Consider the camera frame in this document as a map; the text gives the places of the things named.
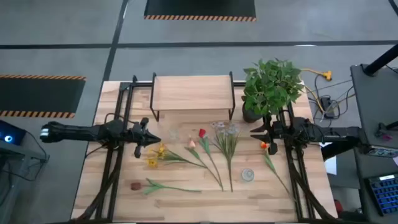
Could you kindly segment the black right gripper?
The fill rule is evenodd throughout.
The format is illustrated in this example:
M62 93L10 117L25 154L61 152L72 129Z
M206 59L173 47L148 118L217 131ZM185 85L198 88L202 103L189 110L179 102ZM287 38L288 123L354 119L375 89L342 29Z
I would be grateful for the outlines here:
M274 129L271 125L272 116L270 113L266 114L266 123L263 123L262 126L250 130L251 133L262 133L267 131L267 134L252 134L251 137L254 139L258 139L261 142L269 143L268 154L274 155L277 153L277 144L274 142Z

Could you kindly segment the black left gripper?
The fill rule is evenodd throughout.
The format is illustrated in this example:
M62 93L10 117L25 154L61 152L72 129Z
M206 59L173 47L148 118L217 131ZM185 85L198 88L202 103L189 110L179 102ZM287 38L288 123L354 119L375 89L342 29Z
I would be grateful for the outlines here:
M147 117L143 117L139 123L135 122L133 127L131 128L131 131L132 131L132 133L134 135L133 142L137 144L137 146L135 148L135 151L134 151L135 158L140 158L140 156L141 156L141 147L143 145L145 147L147 147L147 146L149 146L151 144L156 144L158 142L161 142L160 137L152 134L147 129L148 122L149 122L149 119Z

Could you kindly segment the orange tulip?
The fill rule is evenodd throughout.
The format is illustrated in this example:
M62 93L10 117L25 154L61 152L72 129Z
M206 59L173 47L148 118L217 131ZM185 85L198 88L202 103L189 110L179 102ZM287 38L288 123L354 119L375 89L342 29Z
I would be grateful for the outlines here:
M267 167L270 168L271 172L277 177L277 179L279 180L279 182L282 184L283 188L285 189L287 195L289 196L289 198L295 202L294 197L292 196L292 194L290 193L289 189L287 188L287 186L284 184L284 182L282 181L282 179L280 178L280 176L278 175L273 162L270 158L270 155L268 153L268 150L271 148L271 145L269 143L266 142L261 142L261 148L264 150L264 162L266 163Z

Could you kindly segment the smooth clear glass vase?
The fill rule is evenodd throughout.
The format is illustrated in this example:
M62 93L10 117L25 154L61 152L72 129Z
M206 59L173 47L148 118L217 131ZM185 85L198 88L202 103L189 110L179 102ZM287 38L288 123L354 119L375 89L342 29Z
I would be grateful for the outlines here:
M168 130L169 138L172 141L178 141L180 139L179 129L176 127L171 127Z

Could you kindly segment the yellow daffodil bunch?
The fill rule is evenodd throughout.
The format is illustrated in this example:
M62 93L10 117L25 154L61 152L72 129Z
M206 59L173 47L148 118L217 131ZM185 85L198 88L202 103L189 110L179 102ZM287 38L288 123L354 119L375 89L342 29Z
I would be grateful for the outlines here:
M153 150L153 153L147 158L147 165L150 167L157 167L160 162L170 162L170 163L187 163L194 166L207 169L208 167L202 161L201 157L195 150L195 144L185 146L185 149L198 161L198 163L190 161L185 157L171 151L164 143L161 143L159 148Z

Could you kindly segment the white flower grass bunch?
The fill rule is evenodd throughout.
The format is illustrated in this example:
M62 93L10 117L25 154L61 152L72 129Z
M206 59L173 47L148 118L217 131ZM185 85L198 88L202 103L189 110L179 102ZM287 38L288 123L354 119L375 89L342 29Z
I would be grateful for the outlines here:
M233 192L232 160L236 152L240 130L237 124L222 121L211 123L215 132L214 145L224 155L228 168L228 178L231 192Z

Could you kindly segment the pale pink tulip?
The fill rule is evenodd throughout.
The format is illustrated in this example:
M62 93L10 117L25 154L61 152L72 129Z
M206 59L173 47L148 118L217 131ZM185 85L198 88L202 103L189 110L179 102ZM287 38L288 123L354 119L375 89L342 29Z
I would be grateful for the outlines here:
M221 191L224 191L223 183L220 177L220 173L218 172L218 169L214 163L214 160L211 156L210 152L210 147L208 144L208 139L207 138L200 138L198 140L199 145L202 147L206 155L209 157L211 163L213 164L213 167L216 170L217 175L214 174L214 172L203 162L199 154L196 152L196 143L192 138L189 139L188 146L185 147L187 151L189 151L199 162L202 167L204 167L210 174L211 176L216 180L217 184L220 186Z

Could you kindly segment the ribbed clear glass vase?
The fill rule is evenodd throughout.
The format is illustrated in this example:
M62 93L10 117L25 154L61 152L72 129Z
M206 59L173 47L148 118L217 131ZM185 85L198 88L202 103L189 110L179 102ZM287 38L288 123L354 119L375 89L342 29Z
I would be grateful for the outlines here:
M252 169L243 169L241 177L245 182L252 182L254 180L254 171Z

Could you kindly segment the dark red flower green stem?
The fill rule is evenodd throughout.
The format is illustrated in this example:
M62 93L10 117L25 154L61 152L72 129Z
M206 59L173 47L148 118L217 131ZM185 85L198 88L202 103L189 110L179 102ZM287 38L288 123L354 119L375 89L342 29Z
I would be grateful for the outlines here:
M149 195L154 193L158 190L162 189L169 189L169 190L178 190L182 192L194 192L194 193L201 193L201 190L192 190L192 189L183 189L179 187L171 187L167 185L160 184L154 180L146 178L147 183L143 184L142 182L132 182L130 184L130 189L133 191L142 191L144 195Z

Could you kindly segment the red tulip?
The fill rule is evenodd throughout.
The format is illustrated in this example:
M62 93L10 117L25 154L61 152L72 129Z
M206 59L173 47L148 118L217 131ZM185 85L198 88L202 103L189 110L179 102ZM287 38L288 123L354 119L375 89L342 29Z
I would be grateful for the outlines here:
M212 158L212 155L211 155L210 140L208 139L206 130L205 129L200 129L198 135L199 135L199 142L200 142L202 148L204 149L204 151L206 152L206 154L208 155L208 157L209 157L209 159L210 159L211 163L213 164L213 167L214 167L214 169L216 171L216 174L217 174L217 178L216 179L217 179L217 181L219 183L219 186L221 187L221 190L224 191L224 187L223 187L223 183L222 183L222 180L221 180L221 177L220 177L219 170L218 170L218 168L217 168L217 166L216 166L216 164L215 164L215 162L214 162L214 160Z

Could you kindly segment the green potted plant black pot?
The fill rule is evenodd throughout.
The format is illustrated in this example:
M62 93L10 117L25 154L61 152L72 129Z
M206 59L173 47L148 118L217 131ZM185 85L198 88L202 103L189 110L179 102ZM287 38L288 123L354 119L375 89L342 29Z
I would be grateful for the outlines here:
M301 69L291 61L259 60L253 67L244 68L246 84L243 89L243 120L254 123L277 115L279 110L294 103L303 92Z

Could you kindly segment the black power strip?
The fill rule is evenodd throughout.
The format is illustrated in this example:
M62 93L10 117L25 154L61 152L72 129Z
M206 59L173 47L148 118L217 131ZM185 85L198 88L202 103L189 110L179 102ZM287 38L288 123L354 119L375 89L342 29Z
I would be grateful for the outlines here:
M331 98L329 96L321 97L320 104L323 109L323 117L327 119L333 119L335 117L335 112L333 109Z

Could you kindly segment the white paper sheet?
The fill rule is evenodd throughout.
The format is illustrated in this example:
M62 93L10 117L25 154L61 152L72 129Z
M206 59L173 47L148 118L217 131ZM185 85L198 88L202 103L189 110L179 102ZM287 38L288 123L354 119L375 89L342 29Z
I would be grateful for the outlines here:
M333 156L324 161L325 169L327 174L337 175L337 160L336 156Z

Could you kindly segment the black floor mat striped edge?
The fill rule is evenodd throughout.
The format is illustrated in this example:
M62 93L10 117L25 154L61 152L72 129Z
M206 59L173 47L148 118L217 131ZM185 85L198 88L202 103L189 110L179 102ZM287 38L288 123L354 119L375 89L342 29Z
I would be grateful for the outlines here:
M257 21L254 0L147 0L147 20Z
M75 117L86 77L66 75L0 75L0 116Z

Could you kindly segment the grey desk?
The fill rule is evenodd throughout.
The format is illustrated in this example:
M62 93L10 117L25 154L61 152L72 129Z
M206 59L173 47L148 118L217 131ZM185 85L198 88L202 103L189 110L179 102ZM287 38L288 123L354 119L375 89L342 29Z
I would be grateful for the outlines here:
M398 73L382 68L370 77L360 65L350 67L365 154L398 156Z

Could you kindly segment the keyboard with blue keys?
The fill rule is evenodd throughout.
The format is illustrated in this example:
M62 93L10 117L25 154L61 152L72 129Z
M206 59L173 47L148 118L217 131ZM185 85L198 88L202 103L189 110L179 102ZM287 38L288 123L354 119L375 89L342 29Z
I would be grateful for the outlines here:
M370 177L365 183L380 216L398 214L398 173Z

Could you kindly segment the black pole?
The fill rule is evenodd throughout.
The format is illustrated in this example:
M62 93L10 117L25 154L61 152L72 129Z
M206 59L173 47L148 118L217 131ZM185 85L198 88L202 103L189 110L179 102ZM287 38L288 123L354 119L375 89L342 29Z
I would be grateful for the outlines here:
M375 77L376 73L389 62L398 57L398 44L391 47L387 52L375 59L372 63L365 65L362 64L362 71L370 77Z

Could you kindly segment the computer with blue light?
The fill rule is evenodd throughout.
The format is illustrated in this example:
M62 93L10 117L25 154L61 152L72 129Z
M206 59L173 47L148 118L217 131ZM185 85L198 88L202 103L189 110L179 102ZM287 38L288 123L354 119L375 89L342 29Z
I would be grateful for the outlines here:
M26 135L26 130L0 120L0 141L20 146Z

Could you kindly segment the black metal rig frame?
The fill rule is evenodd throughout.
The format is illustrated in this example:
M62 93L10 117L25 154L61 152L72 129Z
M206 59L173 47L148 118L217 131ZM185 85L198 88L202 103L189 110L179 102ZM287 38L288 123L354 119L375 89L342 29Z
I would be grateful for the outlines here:
M156 145L144 148L140 158L135 158L135 145L127 144L121 157L119 181L107 191L103 209L94 212L95 217L110 218L113 222L121 223L269 223L296 222L299 215L307 218L315 214L313 207L307 207L304 196L295 199L295 202L289 198L282 184L264 162L260 142L252 138L250 132L260 126L260 122L247 124L242 119L242 87L234 87L236 109L231 120L224 110L188 110L161 112L159 121L156 121L149 108L150 92L148 83L138 84L132 90L121 90L119 82L104 83L95 123L109 121L116 110L123 113L126 105L131 105L131 121L149 118L148 128L152 134L160 137L171 151L198 163L185 149L188 140L198 139L200 129L213 135L211 123L232 121L240 130L232 160L233 192L229 185L226 159L216 147L211 148L211 155L220 173L223 192L205 168L187 163L149 167L146 159L156 149ZM171 127L179 129L178 141L170 140L167 130ZM278 175L293 194L294 187L290 182L283 141L277 140L277 148L278 151L271 160ZM196 150L203 162L217 175L202 147L197 146ZM243 181L243 169L254 171L252 182ZM130 189L132 182L146 184L146 178L171 187L201 190L201 193L162 189L144 195L141 190Z

